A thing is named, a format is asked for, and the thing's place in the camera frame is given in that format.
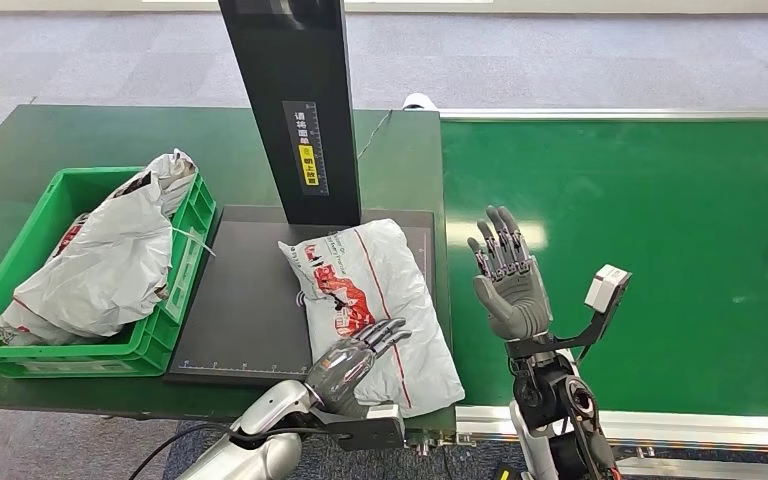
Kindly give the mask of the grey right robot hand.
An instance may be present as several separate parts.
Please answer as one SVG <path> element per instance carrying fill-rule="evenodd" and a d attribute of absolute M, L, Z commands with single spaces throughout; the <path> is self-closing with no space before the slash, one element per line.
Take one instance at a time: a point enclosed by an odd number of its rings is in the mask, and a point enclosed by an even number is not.
<path fill-rule="evenodd" d="M 472 284 L 488 312 L 491 331 L 505 341 L 545 334 L 552 321 L 537 258 L 504 206 L 488 206 L 476 222 L 480 241 L 470 237 L 478 274 Z"/>

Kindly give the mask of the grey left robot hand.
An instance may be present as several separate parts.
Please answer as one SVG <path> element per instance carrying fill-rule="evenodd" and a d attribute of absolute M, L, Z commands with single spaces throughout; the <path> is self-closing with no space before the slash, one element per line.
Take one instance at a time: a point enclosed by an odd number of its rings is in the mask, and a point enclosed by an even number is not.
<path fill-rule="evenodd" d="M 312 366 L 305 384 L 322 409 L 331 414 L 365 418 L 355 388 L 382 357 L 412 332 L 405 318 L 383 319 L 335 342 Z"/>

